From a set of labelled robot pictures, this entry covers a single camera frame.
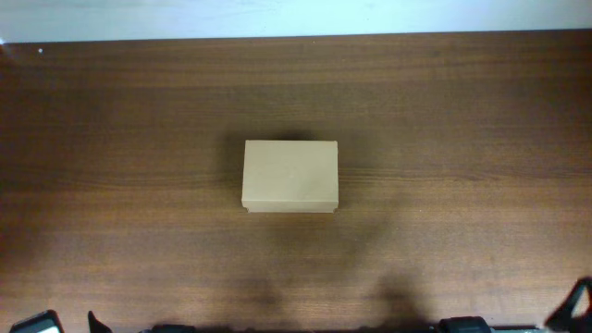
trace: brown box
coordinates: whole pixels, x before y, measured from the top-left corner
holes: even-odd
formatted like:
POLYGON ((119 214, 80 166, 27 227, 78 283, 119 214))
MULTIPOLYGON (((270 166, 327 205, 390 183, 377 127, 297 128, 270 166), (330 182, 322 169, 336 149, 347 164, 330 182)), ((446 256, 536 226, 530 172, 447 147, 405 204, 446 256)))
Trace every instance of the brown box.
POLYGON ((242 205, 249 212, 333 213, 338 204, 337 142, 245 143, 242 205))

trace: dark plastic part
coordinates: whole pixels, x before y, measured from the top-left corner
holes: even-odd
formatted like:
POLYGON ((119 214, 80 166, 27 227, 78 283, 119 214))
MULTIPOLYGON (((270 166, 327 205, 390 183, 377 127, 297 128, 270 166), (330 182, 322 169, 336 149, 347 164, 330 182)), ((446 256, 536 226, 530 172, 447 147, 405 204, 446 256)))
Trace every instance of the dark plastic part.
POLYGON ((196 330, 183 325, 159 325, 152 328, 152 333, 196 333, 196 330))
POLYGON ((588 291, 588 298, 592 301, 592 277, 584 277, 573 286, 572 292, 560 307, 547 319, 545 325, 554 331, 569 331, 570 333, 592 332, 592 302, 587 311, 574 318, 574 309, 584 291, 588 291))
POLYGON ((112 333, 111 328, 96 319, 93 311, 89 311, 89 328, 91 333, 112 333))
POLYGON ((491 328, 481 317, 458 317, 440 320, 442 333, 491 333, 491 328))
POLYGON ((54 310, 47 310, 17 322, 10 328, 10 333, 37 333, 50 327, 57 327, 60 333, 64 333, 54 310))

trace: wooden table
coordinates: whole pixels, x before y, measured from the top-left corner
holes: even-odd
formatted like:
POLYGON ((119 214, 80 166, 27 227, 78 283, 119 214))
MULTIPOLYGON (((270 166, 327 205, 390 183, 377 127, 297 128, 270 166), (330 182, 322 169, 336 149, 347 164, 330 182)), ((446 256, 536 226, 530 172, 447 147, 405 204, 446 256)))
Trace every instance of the wooden table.
POLYGON ((592 31, 2 46, 0 330, 538 324, 592 274, 592 31), (339 142, 247 214, 246 139, 339 142))

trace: white wall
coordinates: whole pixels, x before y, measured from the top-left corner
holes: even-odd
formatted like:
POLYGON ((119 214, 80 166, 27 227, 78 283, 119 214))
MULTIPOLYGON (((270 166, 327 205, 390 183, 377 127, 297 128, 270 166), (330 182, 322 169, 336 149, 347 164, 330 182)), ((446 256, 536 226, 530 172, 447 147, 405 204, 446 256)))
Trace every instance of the white wall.
POLYGON ((5 43, 592 28, 592 0, 0 0, 5 43))

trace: black object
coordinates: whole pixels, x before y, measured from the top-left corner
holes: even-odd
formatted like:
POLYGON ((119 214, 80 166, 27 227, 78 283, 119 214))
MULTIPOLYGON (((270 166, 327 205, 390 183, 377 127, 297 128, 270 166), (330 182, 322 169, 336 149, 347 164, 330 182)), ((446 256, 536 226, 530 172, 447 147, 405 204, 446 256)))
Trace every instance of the black object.
POLYGON ((54 310, 47 310, 17 322, 10 328, 10 333, 64 333, 54 310))
POLYGON ((585 277, 577 281, 572 292, 560 307, 547 319, 545 325, 554 331, 569 331, 570 333, 592 332, 592 277, 585 277), (586 312, 574 317, 574 309, 582 297, 584 290, 588 291, 590 306, 586 312))
MULTIPOLYGON (((578 317, 573 317, 575 306, 584 294, 588 291, 588 297, 592 299, 592 277, 585 277, 577 281, 567 299, 547 320, 546 326, 552 331, 570 333, 592 333, 592 305, 587 311, 578 317)), ((113 333, 111 328, 96 319, 93 312, 89 312, 89 327, 91 333, 113 333)), ((548 332, 536 328, 503 328, 495 330, 486 323, 482 317, 457 317, 443 319, 437 327, 429 327, 414 331, 405 331, 405 333, 538 333, 548 332)), ((53 310, 37 314, 31 318, 16 323, 10 333, 64 333, 57 314, 53 310)), ((255 331, 247 329, 245 331, 233 331, 230 328, 203 328, 197 329, 182 325, 159 325, 152 329, 145 329, 140 333, 278 333, 278 331, 255 331)), ((386 327, 377 328, 359 328, 350 331, 323 331, 317 333, 401 333, 396 329, 386 327)))
POLYGON ((440 320, 442 333, 491 333, 491 328, 481 317, 460 317, 440 320))

